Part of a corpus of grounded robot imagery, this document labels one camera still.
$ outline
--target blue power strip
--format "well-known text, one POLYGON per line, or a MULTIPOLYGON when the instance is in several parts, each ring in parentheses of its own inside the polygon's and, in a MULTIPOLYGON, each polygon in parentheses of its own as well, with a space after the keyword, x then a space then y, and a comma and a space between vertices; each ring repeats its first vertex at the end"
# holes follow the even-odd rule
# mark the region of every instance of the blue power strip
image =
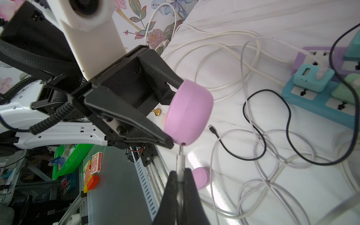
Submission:
POLYGON ((354 129, 355 106, 331 96, 331 92, 338 85, 339 83, 330 81, 324 91, 316 93, 295 86, 292 76, 284 87, 282 96, 291 104, 354 129))

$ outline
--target red wire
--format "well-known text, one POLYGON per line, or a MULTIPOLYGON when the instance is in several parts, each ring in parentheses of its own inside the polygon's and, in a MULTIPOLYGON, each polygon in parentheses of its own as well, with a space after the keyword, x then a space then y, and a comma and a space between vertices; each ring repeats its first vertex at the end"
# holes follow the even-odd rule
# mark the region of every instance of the red wire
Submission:
POLYGON ((144 148, 145 148, 145 147, 143 147, 142 149, 140 149, 140 150, 138 150, 138 151, 131 151, 131 150, 129 149, 129 151, 130 151, 130 152, 141 152, 141 151, 144 150, 144 148))

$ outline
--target white table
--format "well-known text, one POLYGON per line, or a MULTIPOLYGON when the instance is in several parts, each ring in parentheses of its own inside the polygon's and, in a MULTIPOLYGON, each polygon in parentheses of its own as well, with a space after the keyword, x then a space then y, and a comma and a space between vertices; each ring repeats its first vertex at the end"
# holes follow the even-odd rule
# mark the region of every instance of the white table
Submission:
MULTIPOLYGON (((299 47, 331 46, 340 35, 359 23, 359 12, 359 0, 203 0, 196 4, 185 23, 211 32, 249 29, 258 32, 261 36, 277 37, 299 47)), ((346 36, 338 46, 347 46, 353 36, 354 33, 346 36)), ((185 27, 180 28, 163 55, 181 44, 201 37, 205 37, 205 35, 185 27)), ((204 42, 229 45, 243 44, 246 40, 248 38, 243 36, 227 36, 193 43, 173 53, 166 59, 166 62, 173 68, 185 52, 204 42)), ((176 73, 182 78, 194 80, 200 61, 214 49, 216 48, 213 46, 207 46, 189 54, 180 63, 176 73)), ((288 60, 295 59, 297 55, 295 50, 269 41, 263 41, 262 49, 288 60)), ((256 68, 284 82, 290 79, 290 67, 264 57, 260 57, 256 68)), ((229 53, 220 51, 210 57, 202 66, 197 82, 204 86, 218 86, 228 83, 238 76, 240 76, 239 62, 229 53)), ((261 89, 272 89, 281 93, 281 88, 276 84, 259 75, 252 75, 247 84, 248 94, 261 89)), ((217 98, 230 91, 232 91, 231 88, 218 93, 212 92, 212 94, 217 98)), ((228 100, 215 103, 209 124, 214 125, 220 134, 231 129, 250 130, 248 122, 242 115, 243 103, 242 90, 228 100)), ((278 97, 271 93, 261 93, 250 101, 250 105, 255 122, 263 130, 285 129, 288 111, 278 97)), ((168 106, 159 105, 158 107, 163 110, 163 113, 168 110, 168 106)), ((339 132, 349 129, 293 105, 291 105, 291 110, 293 116, 290 130, 304 136, 313 144, 319 156, 329 159, 334 157, 331 146, 332 138, 339 132)), ((148 118, 162 127, 162 115, 155 117, 151 113, 148 118)), ((288 157, 295 154, 287 143, 284 133, 272 134, 270 137, 281 155, 288 157)), ((206 128, 194 144, 185 147, 186 167, 208 167, 215 140, 215 135, 206 128)), ((225 144, 231 151, 244 157, 252 156, 254 140, 253 135, 244 133, 234 133, 224 138, 225 144)), ((293 137, 293 140, 294 145, 298 146, 302 152, 307 151, 307 147, 297 138, 293 137)), ((167 167, 175 170, 178 145, 175 145, 172 150, 162 147, 159 147, 159 150, 167 167)), ((267 153, 260 159, 260 164, 265 171, 270 172, 275 161, 267 153)), ((237 204, 238 191, 243 183, 251 179, 259 179, 253 162, 236 159, 225 152, 221 146, 218 146, 215 152, 213 169, 216 171, 214 176, 215 200, 224 210, 235 210, 234 204, 237 204)), ((312 166, 305 170, 286 168, 276 183, 297 198, 312 224, 353 195, 336 166, 312 166)), ((210 196, 209 193, 210 187, 200 190, 201 196, 210 196)), ((245 202, 245 211, 253 201, 254 198, 245 202)), ((206 207, 205 211, 210 222, 216 224, 214 212, 206 207)), ((358 212, 349 211, 333 224, 359 224, 358 212)), ((289 215, 270 192, 259 208, 247 219, 250 224, 292 224, 289 215)), ((220 217, 220 222, 221 224, 239 224, 238 221, 222 217, 220 217)))

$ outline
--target red box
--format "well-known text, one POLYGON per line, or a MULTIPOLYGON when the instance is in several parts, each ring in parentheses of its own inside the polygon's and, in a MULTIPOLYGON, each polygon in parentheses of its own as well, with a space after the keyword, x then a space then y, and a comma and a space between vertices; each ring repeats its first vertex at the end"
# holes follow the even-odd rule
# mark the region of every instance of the red box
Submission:
POLYGON ((93 160, 91 164, 91 175, 98 173, 101 171, 101 154, 102 152, 98 152, 93 155, 93 160))
POLYGON ((100 181, 99 175, 93 175, 90 177, 89 182, 86 184, 88 190, 93 190, 100 181))

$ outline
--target pink cup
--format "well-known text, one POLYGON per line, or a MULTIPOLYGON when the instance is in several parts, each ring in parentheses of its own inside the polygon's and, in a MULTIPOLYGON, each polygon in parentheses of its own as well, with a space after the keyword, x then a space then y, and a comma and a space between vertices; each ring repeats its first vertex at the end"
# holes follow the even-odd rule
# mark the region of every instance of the pink cup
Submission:
POLYGON ((209 121, 214 99, 204 87, 184 80, 171 101, 164 132, 177 144, 192 144, 209 121))

